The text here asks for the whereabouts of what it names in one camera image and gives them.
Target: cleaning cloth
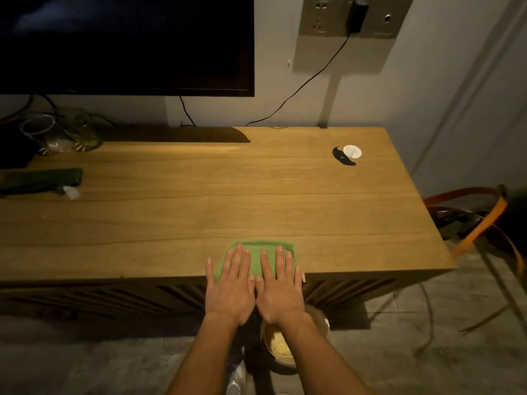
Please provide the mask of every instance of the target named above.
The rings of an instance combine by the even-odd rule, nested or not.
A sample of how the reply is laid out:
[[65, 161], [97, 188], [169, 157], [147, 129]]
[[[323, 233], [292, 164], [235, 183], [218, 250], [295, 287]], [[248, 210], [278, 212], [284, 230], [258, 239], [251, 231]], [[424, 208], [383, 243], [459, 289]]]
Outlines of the cleaning cloth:
[[238, 244], [241, 244], [244, 250], [248, 249], [251, 252], [251, 267], [249, 269], [249, 274], [254, 274], [255, 276], [263, 276], [262, 266], [260, 263], [260, 255], [263, 250], [267, 251], [269, 264], [271, 265], [273, 273], [276, 274], [276, 248], [278, 248], [278, 245], [281, 245], [284, 248], [284, 266], [287, 251], [291, 251], [291, 253], [293, 254], [293, 274], [295, 273], [297, 260], [295, 254], [295, 246], [292, 243], [268, 240], [236, 241], [232, 244], [229, 244], [229, 246], [225, 250], [223, 259], [221, 260], [221, 265], [218, 266], [214, 274], [214, 279], [216, 280], [216, 282], [218, 282], [218, 280], [220, 279], [221, 268], [223, 267], [225, 256], [227, 255], [227, 250], [231, 248], [236, 248], [236, 245]]
[[0, 183], [0, 195], [30, 194], [54, 191], [63, 194], [64, 186], [78, 186], [82, 169], [54, 169], [34, 172], [8, 172]]

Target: wood grain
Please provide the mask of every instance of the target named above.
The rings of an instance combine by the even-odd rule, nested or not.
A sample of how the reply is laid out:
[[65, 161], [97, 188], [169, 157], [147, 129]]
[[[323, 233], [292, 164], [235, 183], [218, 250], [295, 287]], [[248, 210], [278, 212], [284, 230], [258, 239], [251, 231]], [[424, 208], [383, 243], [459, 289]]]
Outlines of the wood grain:
[[[0, 200], [0, 280], [201, 277], [243, 239], [294, 242], [308, 274], [454, 268], [383, 128], [237, 129], [250, 143], [34, 159], [28, 170], [82, 167], [82, 196]], [[333, 158], [347, 144], [356, 166]]]

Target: person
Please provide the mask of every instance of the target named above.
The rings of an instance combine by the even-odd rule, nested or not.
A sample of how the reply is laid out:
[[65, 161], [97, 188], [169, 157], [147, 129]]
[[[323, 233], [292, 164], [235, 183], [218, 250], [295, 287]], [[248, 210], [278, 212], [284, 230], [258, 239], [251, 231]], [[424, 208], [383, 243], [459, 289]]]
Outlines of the person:
[[238, 244], [227, 252], [221, 277], [214, 282], [207, 260], [205, 317], [198, 335], [170, 383], [167, 395], [220, 395], [225, 366], [238, 326], [258, 308], [262, 318], [277, 325], [295, 359], [306, 395], [371, 395], [335, 348], [316, 328], [304, 309], [300, 267], [293, 274], [293, 255], [276, 251], [276, 276], [266, 251], [261, 253], [263, 277], [249, 275], [250, 252]]

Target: television screen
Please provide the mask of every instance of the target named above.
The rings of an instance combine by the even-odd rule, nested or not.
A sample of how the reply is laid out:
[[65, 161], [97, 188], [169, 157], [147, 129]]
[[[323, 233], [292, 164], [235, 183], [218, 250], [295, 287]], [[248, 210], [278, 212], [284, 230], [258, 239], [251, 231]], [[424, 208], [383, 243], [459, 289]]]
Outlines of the television screen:
[[2, 94], [254, 96], [253, 0], [4, 0]]

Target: wall outlet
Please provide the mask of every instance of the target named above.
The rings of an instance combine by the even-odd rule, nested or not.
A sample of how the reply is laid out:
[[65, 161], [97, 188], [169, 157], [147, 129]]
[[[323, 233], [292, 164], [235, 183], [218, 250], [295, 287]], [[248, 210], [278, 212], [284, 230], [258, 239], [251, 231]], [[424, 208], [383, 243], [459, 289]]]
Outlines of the wall outlet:
[[360, 31], [353, 37], [395, 38], [413, 0], [304, 0], [299, 35], [346, 37], [354, 2], [368, 8]]

